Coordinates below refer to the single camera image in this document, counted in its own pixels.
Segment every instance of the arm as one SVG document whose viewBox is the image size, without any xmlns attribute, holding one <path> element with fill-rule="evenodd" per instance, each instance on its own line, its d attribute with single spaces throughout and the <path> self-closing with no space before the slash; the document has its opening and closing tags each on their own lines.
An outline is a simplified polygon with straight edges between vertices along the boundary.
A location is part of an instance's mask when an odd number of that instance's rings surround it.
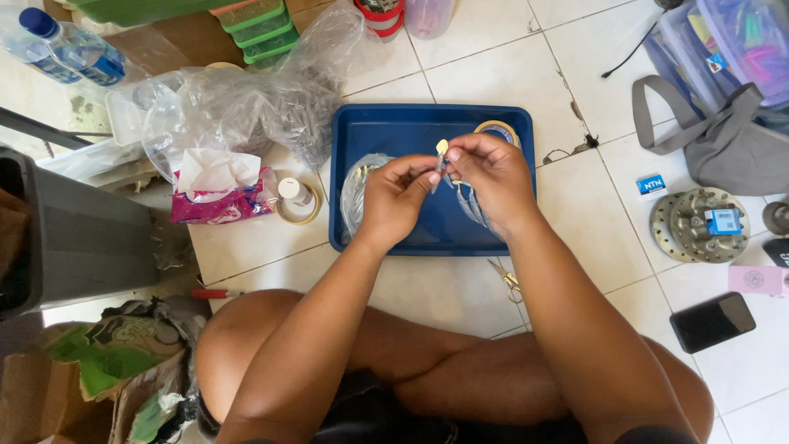
<svg viewBox="0 0 789 444">
<path fill-rule="evenodd" d="M 413 229 L 440 180 L 434 156 L 407 156 L 374 171 L 364 221 L 244 375 L 217 442 L 308 442 L 334 399 L 383 257 Z"/>
<path fill-rule="evenodd" d="M 453 179 L 474 185 L 507 241 L 537 343 L 589 442 L 610 444 L 642 425 L 694 436 L 656 357 L 540 213 L 519 150 L 470 134 L 447 156 Z"/>
</svg>

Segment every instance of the blue bottle cap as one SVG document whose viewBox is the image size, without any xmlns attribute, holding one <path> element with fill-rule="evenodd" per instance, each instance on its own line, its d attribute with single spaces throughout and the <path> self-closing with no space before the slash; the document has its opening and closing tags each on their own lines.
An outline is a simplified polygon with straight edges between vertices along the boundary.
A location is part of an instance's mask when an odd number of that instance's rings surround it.
<svg viewBox="0 0 789 444">
<path fill-rule="evenodd" d="M 60 25 L 49 14 L 38 8 L 27 8 L 19 14 L 19 24 L 30 33 L 48 39 L 58 33 Z"/>
</svg>

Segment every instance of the black shorts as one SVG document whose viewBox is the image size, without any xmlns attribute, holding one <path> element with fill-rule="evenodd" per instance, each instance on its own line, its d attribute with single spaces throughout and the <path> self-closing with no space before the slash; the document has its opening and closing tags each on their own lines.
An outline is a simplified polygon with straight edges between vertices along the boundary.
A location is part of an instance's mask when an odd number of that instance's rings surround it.
<svg viewBox="0 0 789 444">
<path fill-rule="evenodd" d="M 213 442 L 220 424 L 200 399 L 200 432 Z M 342 378 L 334 402 L 312 444 L 581 444 L 586 436 L 573 417 L 534 427 L 498 426 L 416 416 L 403 408 L 371 371 Z"/>
</svg>

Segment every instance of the gold scissors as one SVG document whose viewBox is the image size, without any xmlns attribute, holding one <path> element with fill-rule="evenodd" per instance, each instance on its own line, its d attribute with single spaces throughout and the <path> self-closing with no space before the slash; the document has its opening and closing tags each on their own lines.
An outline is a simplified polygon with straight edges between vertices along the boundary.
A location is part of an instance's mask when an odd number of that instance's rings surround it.
<svg viewBox="0 0 789 444">
<path fill-rule="evenodd" d="M 521 293 L 521 288 L 519 287 L 518 280 L 515 279 L 515 276 L 512 276 L 512 273 L 509 273 L 505 269 L 494 264 L 493 261 L 491 261 L 490 259 L 488 259 L 488 262 L 490 262 L 491 265 L 493 265 L 493 268 L 495 268 L 495 270 L 499 272 L 504 282 L 510 286 L 510 290 L 507 292 L 507 297 L 510 298 L 510 301 L 512 301 L 513 303 L 523 302 L 523 293 Z M 513 296 L 513 291 L 517 291 L 518 293 L 521 293 L 521 300 L 519 301 L 515 300 L 515 297 Z"/>
</svg>

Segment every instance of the hand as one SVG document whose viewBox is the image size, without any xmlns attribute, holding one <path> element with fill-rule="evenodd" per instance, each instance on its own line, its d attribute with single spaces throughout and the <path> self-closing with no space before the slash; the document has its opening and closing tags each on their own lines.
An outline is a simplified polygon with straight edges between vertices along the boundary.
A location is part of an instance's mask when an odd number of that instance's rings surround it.
<svg viewBox="0 0 789 444">
<path fill-rule="evenodd" d="M 365 187 L 365 212 L 354 239 L 387 253 L 417 224 L 424 197 L 441 180 L 436 156 L 394 159 L 370 173 Z"/>
<path fill-rule="evenodd" d="M 490 134 L 467 134 L 449 142 L 447 159 L 447 173 L 474 187 L 480 206 L 505 240 L 540 214 L 529 165 L 518 147 Z"/>
</svg>

